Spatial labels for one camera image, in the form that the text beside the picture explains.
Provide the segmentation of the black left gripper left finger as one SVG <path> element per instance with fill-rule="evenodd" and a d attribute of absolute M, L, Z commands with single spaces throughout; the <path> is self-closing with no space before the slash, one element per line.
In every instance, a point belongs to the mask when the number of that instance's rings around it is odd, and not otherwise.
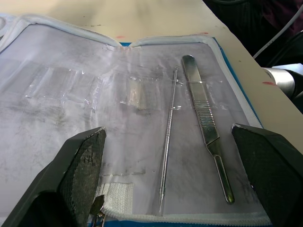
<path fill-rule="evenodd" d="M 32 181 L 2 226 L 87 226 L 105 139 L 103 127 L 67 139 L 55 158 Z"/>

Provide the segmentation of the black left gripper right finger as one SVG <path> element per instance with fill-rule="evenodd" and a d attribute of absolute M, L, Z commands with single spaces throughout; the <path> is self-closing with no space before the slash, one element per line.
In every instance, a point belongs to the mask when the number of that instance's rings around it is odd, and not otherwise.
<path fill-rule="evenodd" d="M 275 227 L 303 225 L 303 155 L 282 135 L 232 126 L 248 180 Z"/>

